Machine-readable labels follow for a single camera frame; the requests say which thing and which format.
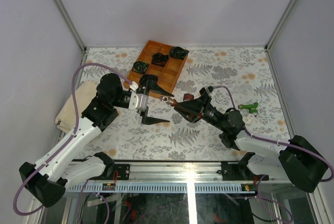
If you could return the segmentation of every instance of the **wooden tray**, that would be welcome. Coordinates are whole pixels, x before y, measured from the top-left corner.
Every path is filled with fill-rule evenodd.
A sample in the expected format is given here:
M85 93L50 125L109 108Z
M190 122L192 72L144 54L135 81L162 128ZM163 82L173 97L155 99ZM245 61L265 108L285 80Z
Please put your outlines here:
M165 91L173 93L174 87L176 85L176 82L178 80L178 77L180 76L180 73L182 71L182 68L184 66L184 63L187 60L187 56L183 60L178 60L175 58L169 57L166 65L164 67L157 66L151 64L152 62L152 56L156 53L162 53L169 55L169 51L172 48L171 45L166 45L163 43L159 43L156 41L149 40L142 52L140 53L138 59L136 61L144 61L149 64L148 69L146 70L145 74L154 74L159 77L158 79L158 85L163 88ZM127 78L131 81L135 81L137 84L139 84L140 78L143 76L143 74L139 74L134 72L132 69L130 73L128 74ZM129 88L128 83L124 83L124 86L126 88ZM150 96L154 98L159 98L161 95L150 92Z

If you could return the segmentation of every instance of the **white wall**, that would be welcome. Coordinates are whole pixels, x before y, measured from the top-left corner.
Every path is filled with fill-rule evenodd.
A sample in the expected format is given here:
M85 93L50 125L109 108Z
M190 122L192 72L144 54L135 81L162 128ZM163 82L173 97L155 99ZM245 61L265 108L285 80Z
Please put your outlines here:
M271 49L299 135L334 164L334 2L299 0ZM323 183L334 214L334 181Z
M266 44L289 0L62 0L86 45Z
M0 222L17 224L18 169L54 143L81 52L52 0L0 0L0 48ZM25 190L20 210L30 200Z

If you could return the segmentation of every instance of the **black plastic part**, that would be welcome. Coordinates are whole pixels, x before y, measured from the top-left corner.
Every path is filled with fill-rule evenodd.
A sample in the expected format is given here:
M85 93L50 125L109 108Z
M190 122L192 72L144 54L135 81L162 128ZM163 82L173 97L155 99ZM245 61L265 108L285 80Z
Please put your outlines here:
M25 162L19 168L22 181L25 181L34 171L34 165ZM58 184L58 182L49 181L45 176L37 173L31 178L25 188L35 196L44 207L51 207L63 197L65 193L65 187L63 185L66 182L67 180L60 179Z
M163 90L161 87L158 86L157 84L158 81L158 77L157 75L152 75L152 74L144 74L139 81L140 84L140 89L138 91L138 93L143 93L147 96L149 96L149 92L155 92L158 93L160 95L165 95L165 96L169 96L169 97L174 97L174 95L172 95L171 93ZM162 123L162 122L170 122L167 120L163 120L163 119L158 119L158 118L154 118L154 117L148 117L148 110L149 108L146 107L145 111L142 111L140 113L141 118L141 123L144 125L152 125L152 124L157 124L157 123Z
M153 74L145 74L139 80L139 84L142 87L145 87L145 92L144 92L145 95L149 95L149 92L152 91L160 95L174 97L174 95L159 87L157 82L158 82L158 76Z
M88 118L94 123L93 126L104 131L118 116L114 107L128 108L130 97L130 91L123 91L118 75L105 74L97 86L96 96L82 112L82 117Z
M217 172L222 174L224 181L253 181L255 174L253 174L247 167L249 159L254 155L253 152L248 152L237 163L230 161L221 161L221 170ZM265 176L264 181L269 180L269 176Z
M173 46L169 51L169 55L172 58L176 58L178 60L183 60L189 53L189 50L183 49L179 46Z
M96 90L97 98L110 107L123 95L122 83L117 74L103 75Z
M112 178L115 161L112 158L110 158L109 155L105 154L104 152L97 152L96 154L94 154L94 156L98 157L100 160L103 161L103 163L105 164L105 169L100 176L93 177L91 179L92 180L107 180L107 179Z
M162 53L156 53L152 56L151 64L163 67L166 65L168 59L169 59L168 55L164 55Z
M163 123L163 122L170 122L168 120L164 120L164 119L159 119L159 118L154 118L154 117L148 117L148 107L146 107L145 111L142 111L140 113L141 116L141 123L143 125L153 125L153 124L158 124L158 123Z
M102 104L98 98L93 98L82 112L82 117L91 120L102 132L116 119L118 112L114 107Z
M146 73L147 69L148 69L149 64L147 64L144 61L136 61L133 64L133 71L139 74L144 74Z
M319 152L302 136L295 135L290 143L318 155ZM299 189L312 193L328 167L321 160L298 149L287 147L278 157L289 180Z
M115 164L113 174L118 172L118 181L128 181L130 176L130 164Z
M210 86L202 88L199 93L201 96L194 100L179 102L174 110L187 121L196 123L200 119L223 131L219 135L223 144L228 148L239 150L235 144L237 135L244 129L245 123L240 111L235 108L227 109L225 113L219 112L211 105L211 98L208 91L212 92Z

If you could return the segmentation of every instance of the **green object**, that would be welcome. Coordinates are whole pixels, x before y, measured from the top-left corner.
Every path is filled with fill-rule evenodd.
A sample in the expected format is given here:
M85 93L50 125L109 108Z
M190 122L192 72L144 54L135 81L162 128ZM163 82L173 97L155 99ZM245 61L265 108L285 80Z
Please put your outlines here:
M242 109L247 109L249 110L249 113L258 113L258 111L256 110L257 107L259 106L259 103L255 102L253 104L249 104L249 105L239 105L238 108L239 110L242 110Z

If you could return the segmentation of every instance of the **patterned surface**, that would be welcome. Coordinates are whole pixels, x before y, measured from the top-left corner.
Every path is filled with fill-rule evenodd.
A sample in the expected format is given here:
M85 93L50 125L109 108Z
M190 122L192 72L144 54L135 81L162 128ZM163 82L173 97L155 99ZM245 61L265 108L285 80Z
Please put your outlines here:
M187 62L173 94L182 100L186 92L199 95L203 86L224 84L232 92L235 103L259 102L259 116L248 127L253 133L274 138L289 138L282 109L262 48L189 48ZM127 75L141 48L92 48L87 62L116 68ZM81 82L98 82L105 74L99 67L83 72ZM224 89L216 90L212 104L224 112L231 107ZM223 146L220 131L204 121L192 124L172 107L150 98L149 116L171 120L159 125L141 125L134 111L117 109L119 117L79 154L83 158L105 151L115 159L155 160L239 160L245 152Z

